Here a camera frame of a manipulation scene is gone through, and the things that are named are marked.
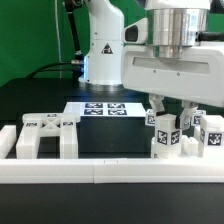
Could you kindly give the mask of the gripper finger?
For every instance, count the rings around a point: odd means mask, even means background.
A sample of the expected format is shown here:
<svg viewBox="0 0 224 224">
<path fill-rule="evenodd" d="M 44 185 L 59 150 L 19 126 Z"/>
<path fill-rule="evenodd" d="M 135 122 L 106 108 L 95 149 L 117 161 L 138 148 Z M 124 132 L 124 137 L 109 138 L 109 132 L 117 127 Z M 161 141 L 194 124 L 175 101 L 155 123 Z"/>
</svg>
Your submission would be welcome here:
<svg viewBox="0 0 224 224">
<path fill-rule="evenodd" d="M 191 124 L 191 117 L 198 108 L 198 103 L 183 100 L 181 106 L 183 107 L 183 111 L 176 117 L 175 128 L 187 130 Z"/>
<path fill-rule="evenodd" d="M 163 105 L 164 97 L 157 94 L 149 95 L 149 103 L 153 109 L 153 112 L 156 116 L 160 116 L 165 113 L 165 108 Z"/>
</svg>

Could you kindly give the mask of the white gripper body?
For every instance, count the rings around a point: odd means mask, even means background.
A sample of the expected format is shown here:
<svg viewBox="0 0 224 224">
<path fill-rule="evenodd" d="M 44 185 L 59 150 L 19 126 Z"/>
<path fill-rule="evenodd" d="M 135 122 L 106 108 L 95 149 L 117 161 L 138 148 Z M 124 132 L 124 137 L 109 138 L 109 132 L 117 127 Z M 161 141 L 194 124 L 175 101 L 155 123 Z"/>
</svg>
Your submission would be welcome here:
<svg viewBox="0 0 224 224">
<path fill-rule="evenodd" d="M 127 45 L 121 80 L 126 89 L 224 107 L 224 44 L 203 42 L 180 59 L 156 58 L 153 48 Z"/>
</svg>

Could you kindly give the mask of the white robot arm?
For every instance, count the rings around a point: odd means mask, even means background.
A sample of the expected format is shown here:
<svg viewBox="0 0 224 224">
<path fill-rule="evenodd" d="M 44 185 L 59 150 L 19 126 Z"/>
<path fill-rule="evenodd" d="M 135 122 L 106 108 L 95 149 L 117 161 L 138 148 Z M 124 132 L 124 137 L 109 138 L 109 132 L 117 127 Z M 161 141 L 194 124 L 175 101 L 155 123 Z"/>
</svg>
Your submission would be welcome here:
<svg viewBox="0 0 224 224">
<path fill-rule="evenodd" d="M 91 29 L 84 81 L 145 92 L 157 115 L 164 98 L 179 99 L 181 129 L 200 104 L 224 108 L 224 33 L 207 30 L 212 0 L 135 1 L 146 16 L 125 26 L 109 0 L 84 0 Z"/>
</svg>

